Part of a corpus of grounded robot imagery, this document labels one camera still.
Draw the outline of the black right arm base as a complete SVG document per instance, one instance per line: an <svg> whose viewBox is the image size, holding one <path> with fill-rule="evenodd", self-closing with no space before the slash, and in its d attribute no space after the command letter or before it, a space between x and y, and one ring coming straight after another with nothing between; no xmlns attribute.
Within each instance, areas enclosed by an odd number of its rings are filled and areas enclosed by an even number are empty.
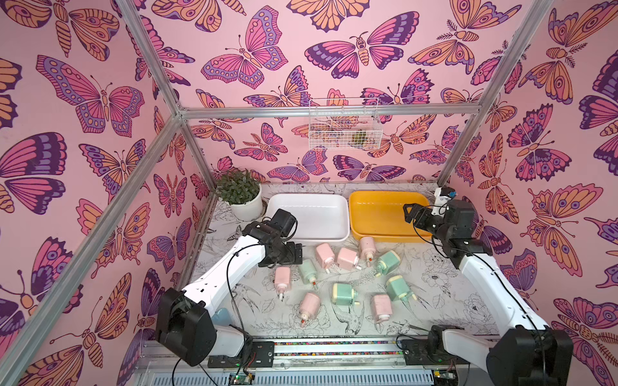
<svg viewBox="0 0 618 386"><path fill-rule="evenodd" d="M447 330L463 331L463 328L452 325L434 325L424 337L399 334L395 339L395 344L402 352L406 365L468 364L468 361L448 353L444 348L442 333Z"/></svg>

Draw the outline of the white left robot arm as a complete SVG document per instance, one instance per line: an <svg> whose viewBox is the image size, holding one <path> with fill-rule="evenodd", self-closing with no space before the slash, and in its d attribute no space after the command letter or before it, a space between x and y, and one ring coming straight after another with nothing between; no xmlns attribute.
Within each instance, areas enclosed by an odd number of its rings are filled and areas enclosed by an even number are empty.
<svg viewBox="0 0 618 386"><path fill-rule="evenodd" d="M238 357L248 350L250 337L243 326L217 326L212 321L233 287L254 267L299 265L303 246L291 240L298 220L278 209L267 221L253 221L233 247L207 273L183 289L169 289L161 297L155 340L191 367L210 356Z"/></svg>

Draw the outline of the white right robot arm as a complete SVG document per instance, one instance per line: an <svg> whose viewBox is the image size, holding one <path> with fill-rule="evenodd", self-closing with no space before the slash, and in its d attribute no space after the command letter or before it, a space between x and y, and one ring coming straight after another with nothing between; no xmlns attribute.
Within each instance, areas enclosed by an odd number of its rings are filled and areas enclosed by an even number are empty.
<svg viewBox="0 0 618 386"><path fill-rule="evenodd" d="M554 330L523 300L499 269L492 250L473 235L473 205L449 199L443 204L406 204L405 221L430 233L439 250L470 281L497 325L490 342L460 328L433 326L435 348L485 371L495 385L567 384L574 344Z"/></svg>

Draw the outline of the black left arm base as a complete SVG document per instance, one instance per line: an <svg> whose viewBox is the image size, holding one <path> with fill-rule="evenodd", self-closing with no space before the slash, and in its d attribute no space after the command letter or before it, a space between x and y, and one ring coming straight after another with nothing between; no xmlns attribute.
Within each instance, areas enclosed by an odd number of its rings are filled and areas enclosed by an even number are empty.
<svg viewBox="0 0 618 386"><path fill-rule="evenodd" d="M208 358L209 368L272 368L275 359L274 341L251 341L241 349L241 352L230 357L226 355L211 355Z"/></svg>

